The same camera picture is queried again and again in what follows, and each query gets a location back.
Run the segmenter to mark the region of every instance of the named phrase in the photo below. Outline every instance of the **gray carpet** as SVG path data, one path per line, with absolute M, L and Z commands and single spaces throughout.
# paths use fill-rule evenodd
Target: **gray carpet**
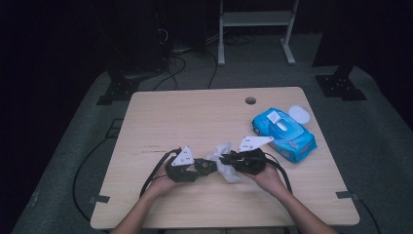
M 335 67 L 312 67 L 319 34 L 292 35 L 290 46 L 296 65 L 286 63 L 280 36 L 257 36 L 241 47 L 226 47 L 226 64 L 218 67 L 211 89 L 252 87 L 301 87 L 313 108 L 332 155 L 349 189 L 363 199 L 377 218 L 382 233 L 413 230 L 413 134 L 382 96 L 374 80 L 355 68 L 351 80 L 367 100 L 342 101 L 324 97 L 315 75 L 332 74 Z M 215 55 L 217 47 L 208 50 Z M 210 54 L 192 52 L 180 56 L 185 69 L 175 76 L 179 90 L 206 89 L 214 73 Z M 170 60 L 170 70 L 182 67 Z M 151 91 L 164 73 L 141 83 L 140 92 Z M 39 182 L 35 195 L 21 215 L 14 233 L 102 233 L 93 230 L 72 200 L 74 176 L 91 150 L 105 139 L 113 119 L 123 118 L 127 101 L 96 105 L 106 92 L 106 73 L 96 78 L 68 127 Z M 157 90 L 174 90 L 169 79 Z M 90 217 L 116 139 L 105 141 L 86 161 L 76 183 L 79 206 Z M 355 201 L 360 223 L 336 227 L 347 233 L 376 233 L 374 223 Z

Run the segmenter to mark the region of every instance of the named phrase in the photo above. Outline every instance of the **black wire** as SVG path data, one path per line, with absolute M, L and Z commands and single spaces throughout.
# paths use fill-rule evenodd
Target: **black wire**
M 364 206 L 364 208 L 367 210 L 368 214 L 370 215 L 371 219 L 373 220 L 374 226 L 376 227 L 376 230 L 377 230 L 377 233 L 381 234 L 382 231 L 380 230 L 379 223 L 377 222 L 377 219 L 374 216 L 374 214 L 370 211 L 370 209 L 367 207 L 367 205 L 364 203 L 364 201 L 360 197 L 357 196 L 357 194 L 355 192 L 353 192 L 352 190 L 349 190 L 349 192 L 352 195 L 356 195 L 356 198 L 353 198 L 353 200 L 357 200 L 357 201 L 361 202 L 361 204 Z
M 210 84 L 212 84 L 213 78 L 215 78 L 215 74 L 216 74 L 216 71 L 218 69 L 218 61 L 216 60 L 215 56 L 211 52 L 207 52 L 207 53 L 212 56 L 213 61 L 215 63 L 215 69 L 213 70 L 212 77 L 210 77 L 209 83 L 207 84 L 207 89 L 209 90 Z
M 165 176 L 168 176 L 168 175 L 159 175 L 159 176 L 153 177 L 152 180 L 155 180 L 155 179 L 160 178 L 160 177 L 165 177 Z
M 164 83 L 165 81 L 167 81 L 167 80 L 170 79 L 170 78 L 173 78 L 173 79 L 175 80 L 174 76 L 177 75 L 177 74 L 179 74 L 180 72 L 182 72 L 183 69 L 185 69 L 185 67 L 186 67 L 186 61 L 185 61 L 185 59 L 180 58 L 180 57 L 174 57 L 174 58 L 181 60 L 181 61 L 183 62 L 183 66 L 182 66 L 176 73 L 171 74 L 171 75 L 168 76 L 167 78 L 165 78 L 165 79 L 163 79 L 162 81 L 160 81 L 160 82 L 152 89 L 152 91 L 156 91 L 156 89 L 158 89 L 158 87 L 159 87 L 162 83 Z
M 83 212 L 83 210 L 80 208 L 79 203 L 77 202 L 76 199 L 76 181 L 77 178 L 79 176 L 80 171 L 82 170 L 83 166 L 85 165 L 85 163 L 88 161 L 88 159 L 92 156 L 92 154 L 104 143 L 106 142 L 108 139 L 113 138 L 113 136 L 117 135 L 120 131 L 115 132 L 114 134 L 107 136 L 103 141 L 101 141 L 97 146 L 95 146 L 89 153 L 88 155 L 85 157 L 85 159 L 83 160 L 83 162 L 81 163 L 81 165 L 79 166 L 76 175 L 73 179 L 73 184 L 72 184 L 72 198 L 73 198 L 73 202 L 76 206 L 76 209 L 79 211 L 79 213 L 82 215 L 82 217 L 85 218 L 85 220 L 87 221 L 91 221 L 91 219 Z
M 169 155 L 171 153 L 175 153 L 176 155 L 178 155 L 181 152 L 181 149 L 173 149 L 170 152 L 166 153 L 164 155 L 164 157 L 161 158 L 161 160 L 159 160 L 158 164 L 155 166 L 154 170 L 152 171 L 151 175 L 149 175 L 148 178 L 146 178 L 145 183 L 143 183 L 142 185 L 142 189 L 140 190 L 140 194 L 139 194 L 139 198 L 143 195 L 143 193 L 146 191 L 146 188 L 148 187 L 149 183 L 154 179 L 154 176 L 156 174 L 156 172 L 161 168 L 162 164 L 165 163 L 165 161 L 167 160 L 167 158 L 169 157 Z

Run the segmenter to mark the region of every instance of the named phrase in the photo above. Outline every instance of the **hand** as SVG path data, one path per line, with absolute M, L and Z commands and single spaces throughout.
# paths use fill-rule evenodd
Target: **hand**
M 167 176 L 167 170 L 165 169 L 166 164 L 167 163 L 164 163 L 156 172 L 146 192 L 152 192 L 155 196 L 160 196 L 170 192 L 176 186 L 185 184 L 183 182 L 174 182 Z
M 257 175 L 245 174 L 246 176 L 250 177 L 254 180 L 257 185 L 262 188 L 264 191 L 272 194 L 273 196 L 278 197 L 281 193 L 288 191 L 279 175 L 279 171 L 267 164 L 265 166 L 264 171 Z

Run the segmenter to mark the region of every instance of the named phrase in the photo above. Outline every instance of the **white wipe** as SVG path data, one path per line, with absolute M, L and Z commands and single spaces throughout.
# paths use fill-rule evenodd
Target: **white wipe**
M 237 176 L 237 171 L 231 165 L 223 165 L 220 157 L 222 154 L 229 154 L 231 152 L 231 143 L 221 143 L 216 145 L 215 151 L 212 155 L 206 156 L 207 160 L 215 161 L 218 171 L 224 176 L 228 183 L 239 183 L 240 178 Z

